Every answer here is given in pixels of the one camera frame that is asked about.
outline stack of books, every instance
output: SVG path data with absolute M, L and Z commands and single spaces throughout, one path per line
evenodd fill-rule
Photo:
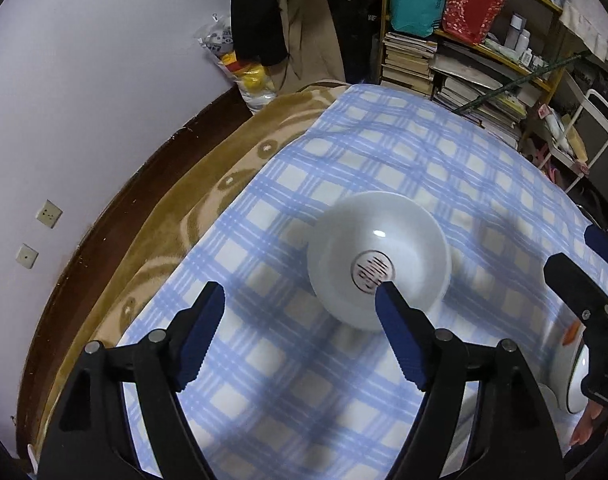
M 443 82 L 436 89 L 434 100 L 445 108 L 459 108 L 506 82 L 502 74 L 488 70 L 487 66 L 452 54 L 447 49 L 439 51 L 431 64 L 435 72 L 443 74 Z M 489 99 L 466 112 L 465 117 L 516 148 L 522 136 L 519 122 L 526 118 L 528 105 L 518 99 L 522 89 L 517 90 L 519 92 L 515 95 L 505 92 Z
M 435 92 L 434 100 L 445 108 L 454 110 L 488 91 L 489 89 L 466 80 L 447 76 L 441 88 Z M 465 113 L 466 118 L 484 128 L 511 148 L 517 148 L 517 143 L 522 136 L 518 123 L 526 118 L 526 108 L 515 97 L 510 94 L 501 94 L 488 100 L 478 108 Z
M 433 94 L 434 77 L 430 63 L 437 43 L 389 32 L 384 45 L 386 57 L 381 85 L 429 98 Z

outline electrical outlet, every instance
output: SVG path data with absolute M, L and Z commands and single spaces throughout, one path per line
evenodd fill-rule
M 62 215 L 62 210 L 59 209 L 55 204 L 50 202 L 50 200 L 46 200 L 44 206 L 37 213 L 37 220 L 39 220 L 46 227 L 50 227 L 51 229 L 55 227 L 57 220 Z
M 35 260 L 39 256 L 39 253 L 28 247 L 26 244 L 23 244 L 20 247 L 20 250 L 17 252 L 17 256 L 15 256 L 15 260 L 27 269 L 32 269 L 32 266 L 35 265 Z

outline tan fleece blanket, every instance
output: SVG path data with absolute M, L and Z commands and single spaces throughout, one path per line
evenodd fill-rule
M 277 97 L 186 173 L 159 201 L 77 333 L 39 423 L 39 454 L 56 400 L 84 344 L 115 346 L 186 254 L 280 149 L 301 136 L 346 90 L 317 84 Z

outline white metal rack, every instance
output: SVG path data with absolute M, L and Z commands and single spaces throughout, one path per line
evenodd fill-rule
M 608 109 L 608 103 L 607 103 L 606 99 L 604 99 L 604 97 L 602 97 L 600 94 L 598 94 L 593 89 L 589 90 L 586 94 L 583 94 L 580 87 L 577 85 L 575 80 L 571 77 L 571 75 L 568 72 L 564 72 L 564 82 L 569 86 L 569 88 L 575 95 L 575 98 L 577 98 L 578 102 L 580 103 L 580 106 L 579 106 L 579 108 L 577 108 L 577 111 L 573 115 L 573 118 L 571 119 L 571 121 L 566 125 L 566 127 L 564 129 L 564 133 L 562 134 L 561 138 L 566 138 L 566 135 L 568 134 L 570 129 L 574 126 L 574 124 L 577 122 L 577 120 L 580 117 L 580 114 L 584 110 L 586 110 L 589 114 L 591 114 L 593 116 L 593 118 L 597 121 L 597 123 L 607 133 L 607 139 L 606 139 L 606 142 L 604 142 L 604 145 L 600 148 L 600 150 L 597 152 L 597 154 L 588 161 L 587 166 L 588 166 L 588 169 L 590 170 L 591 167 L 593 167 L 593 164 L 596 163 L 597 159 L 600 158 L 602 156 L 602 154 L 604 153 L 604 151 L 606 150 L 606 148 L 608 148 L 608 119 L 606 117 L 604 117 L 602 112 L 599 111 L 599 109 L 595 106 L 595 104 L 593 104 L 591 102 L 591 98 L 598 99 L 599 101 L 601 101 L 607 107 L 607 109 Z M 550 160 L 551 156 L 554 156 L 557 160 L 562 162 L 566 167 L 574 170 L 576 178 L 573 181 L 573 183 L 566 188 L 565 192 L 568 193 L 571 189 L 573 189 L 575 187 L 575 185 L 577 185 L 577 183 L 580 181 L 580 179 L 582 177 L 584 177 L 584 173 L 576 170 L 575 161 L 571 158 L 571 156 L 564 153 L 563 151 L 561 151 L 558 148 L 558 146 L 557 146 L 558 143 L 555 142 L 555 139 L 553 139 L 548 128 L 544 128 L 544 130 L 545 130 L 545 136 L 546 136 L 545 140 L 548 143 L 548 155 L 546 155 L 546 158 L 540 164 L 539 168 L 541 170 L 544 167 L 544 165 Z

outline white bowl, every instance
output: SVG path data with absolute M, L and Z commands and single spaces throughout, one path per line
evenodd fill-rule
M 584 410 L 588 399 L 582 393 L 582 379 L 588 375 L 588 346 L 582 340 L 584 325 L 572 341 L 560 341 L 553 355 L 549 386 L 558 398 L 559 409 L 570 415 Z
M 375 290 L 392 281 L 428 313 L 446 293 L 450 250 L 439 224 L 395 193 L 369 191 L 329 208 L 308 244 L 308 275 L 317 297 L 340 321 L 379 331 Z

